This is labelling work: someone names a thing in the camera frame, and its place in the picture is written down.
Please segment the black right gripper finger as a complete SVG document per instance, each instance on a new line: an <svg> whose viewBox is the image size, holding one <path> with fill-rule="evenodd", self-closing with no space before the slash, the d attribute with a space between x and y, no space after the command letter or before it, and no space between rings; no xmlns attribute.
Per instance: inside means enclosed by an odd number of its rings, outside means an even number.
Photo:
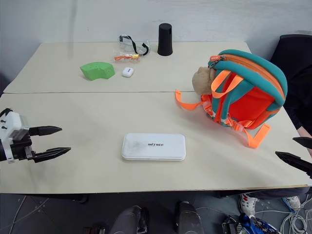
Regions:
<svg viewBox="0 0 312 234"><path fill-rule="evenodd" d="M276 151L275 154L285 163L304 171L310 178L312 177L312 164L310 162L304 161L300 157L286 152Z"/></svg>
<svg viewBox="0 0 312 234"><path fill-rule="evenodd" d="M308 149L312 149L311 137L294 137L293 140Z"/></svg>

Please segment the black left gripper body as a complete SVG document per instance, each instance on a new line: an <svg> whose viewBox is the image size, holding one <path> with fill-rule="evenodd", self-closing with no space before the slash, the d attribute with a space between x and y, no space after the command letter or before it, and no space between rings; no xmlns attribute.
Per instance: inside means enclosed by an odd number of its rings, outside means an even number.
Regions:
<svg viewBox="0 0 312 234"><path fill-rule="evenodd" d="M13 160L34 160L35 152L32 150L32 141L29 133L26 133L22 138L12 138L10 145Z"/></svg>

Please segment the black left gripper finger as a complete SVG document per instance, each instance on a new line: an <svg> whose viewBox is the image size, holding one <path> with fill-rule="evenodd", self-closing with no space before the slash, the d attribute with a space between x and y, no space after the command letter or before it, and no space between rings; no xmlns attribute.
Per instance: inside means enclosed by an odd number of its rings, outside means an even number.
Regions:
<svg viewBox="0 0 312 234"><path fill-rule="evenodd" d="M39 126L29 128L29 136L46 136L62 131L62 128L56 126Z"/></svg>
<svg viewBox="0 0 312 234"><path fill-rule="evenodd" d="M57 158L71 150L71 147L57 147L48 149L42 153L33 153L33 161L35 163L43 162L47 160L51 160Z"/></svg>

